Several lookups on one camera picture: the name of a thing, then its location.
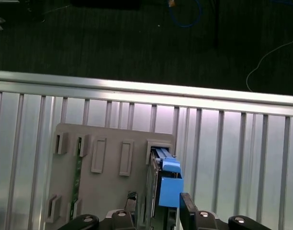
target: blue clip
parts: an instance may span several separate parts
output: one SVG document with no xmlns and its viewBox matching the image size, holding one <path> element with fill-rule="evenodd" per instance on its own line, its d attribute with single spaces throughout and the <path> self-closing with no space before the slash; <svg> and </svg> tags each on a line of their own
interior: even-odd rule
<svg viewBox="0 0 293 230">
<path fill-rule="evenodd" d="M 176 160 L 165 148 L 156 148 L 156 152 L 162 161 L 162 170 L 171 173 L 181 173 L 180 162 Z"/>
<path fill-rule="evenodd" d="M 160 161 L 162 162 L 162 170 L 178 173 L 177 178 L 162 177 L 159 205 L 164 207 L 179 207 L 180 193 L 183 192 L 184 180 L 181 175 L 180 162 L 176 160 L 165 148 L 155 148 Z"/>
</svg>

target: black object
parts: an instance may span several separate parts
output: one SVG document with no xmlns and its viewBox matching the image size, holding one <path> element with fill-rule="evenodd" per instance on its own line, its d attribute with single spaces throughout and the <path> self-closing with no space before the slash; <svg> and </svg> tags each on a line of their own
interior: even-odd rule
<svg viewBox="0 0 293 230">
<path fill-rule="evenodd" d="M 0 17 L 8 21 L 43 22 L 44 0 L 0 0 Z"/>
<path fill-rule="evenodd" d="M 233 216 L 224 223 L 210 212 L 199 211 L 188 193 L 180 194 L 180 222 L 184 230 L 270 230 L 245 216 Z"/>
<path fill-rule="evenodd" d="M 129 193 L 124 210 L 117 210 L 103 221 L 93 215 L 81 215 L 58 230 L 137 230 L 133 214 L 136 193 Z M 180 221 L 184 230 L 270 230 L 245 216 L 230 217 L 228 223 L 211 212 L 199 211 L 188 193 L 180 194 Z"/>
<path fill-rule="evenodd" d="M 119 210 L 99 222 L 93 215 L 80 215 L 58 230 L 136 230 L 130 212 Z"/>
<path fill-rule="evenodd" d="M 70 0 L 75 7 L 104 8 L 118 10 L 139 10 L 141 0 Z"/>
</svg>

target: rectangular slot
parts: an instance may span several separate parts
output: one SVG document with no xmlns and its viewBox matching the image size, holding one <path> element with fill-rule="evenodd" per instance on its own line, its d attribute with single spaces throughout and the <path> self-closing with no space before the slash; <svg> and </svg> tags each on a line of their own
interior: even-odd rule
<svg viewBox="0 0 293 230">
<path fill-rule="evenodd" d="M 164 140 L 147 140 L 147 150 L 146 150 L 146 164 L 150 163 L 150 153 L 152 147 L 162 147 L 168 149 L 169 153 L 174 156 L 174 148 L 172 147 L 172 144 L 168 141 Z"/>
<path fill-rule="evenodd" d="M 78 138 L 78 147 L 77 147 L 76 155 L 80 156 L 80 154 L 81 154 L 81 138 Z"/>
<path fill-rule="evenodd" d="M 68 151 L 68 133 L 55 134 L 54 154 L 65 154 Z"/>
<path fill-rule="evenodd" d="M 82 204 L 82 200 L 81 199 L 79 199 L 77 202 L 75 202 L 75 204 L 74 204 L 73 218 L 76 218 L 79 215 L 81 215 L 81 204 Z"/>
<path fill-rule="evenodd" d="M 59 142 L 60 142 L 60 135 L 57 135 L 56 136 L 55 152 L 54 153 L 58 153 L 58 150 L 59 150 Z"/>
<path fill-rule="evenodd" d="M 59 218 L 61 206 L 61 196 L 52 195 L 46 204 L 46 218 L 47 223 L 54 223 Z"/>
<path fill-rule="evenodd" d="M 81 135 L 79 139 L 80 139 L 81 146 L 80 146 L 80 153 L 78 156 L 84 157 L 89 152 L 91 135 Z"/>
<path fill-rule="evenodd" d="M 104 167 L 104 157 L 106 151 L 106 138 L 95 140 L 92 155 L 91 172 L 102 173 Z"/>
<path fill-rule="evenodd" d="M 52 206 L 53 206 L 53 200 L 55 199 L 56 195 L 53 195 L 47 202 L 47 219 L 50 219 L 52 216 Z"/>
<path fill-rule="evenodd" d="M 120 176 L 129 176 L 131 174 L 132 157 L 133 157 L 133 140 L 124 140 L 122 142 Z"/>
</svg>

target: metal rack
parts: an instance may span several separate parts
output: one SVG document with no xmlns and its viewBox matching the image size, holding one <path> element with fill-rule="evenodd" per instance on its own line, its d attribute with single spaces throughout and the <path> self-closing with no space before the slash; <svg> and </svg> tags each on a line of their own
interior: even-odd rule
<svg viewBox="0 0 293 230">
<path fill-rule="evenodd" d="M 0 71 L 0 230 L 43 229 L 59 123 L 173 134 L 199 208 L 293 229 L 293 96 Z"/>
</svg>

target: horizontal metal beam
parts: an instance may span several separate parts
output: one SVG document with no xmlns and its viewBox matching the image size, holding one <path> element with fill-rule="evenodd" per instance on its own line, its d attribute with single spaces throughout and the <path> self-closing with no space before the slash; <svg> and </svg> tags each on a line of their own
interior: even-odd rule
<svg viewBox="0 0 293 230">
<path fill-rule="evenodd" d="M 0 71 L 0 81 L 293 106 L 293 96 Z"/>
<path fill-rule="evenodd" d="M 58 97 L 74 97 L 141 104 L 171 105 L 176 107 L 204 108 L 267 115 L 293 116 L 293 106 L 222 101 L 165 94 L 117 92 L 110 90 L 95 90 L 90 88 L 71 88 L 54 85 L 44 86 L 40 84 L 2 81 L 0 81 L 0 92 L 13 92 Z"/>
</svg>

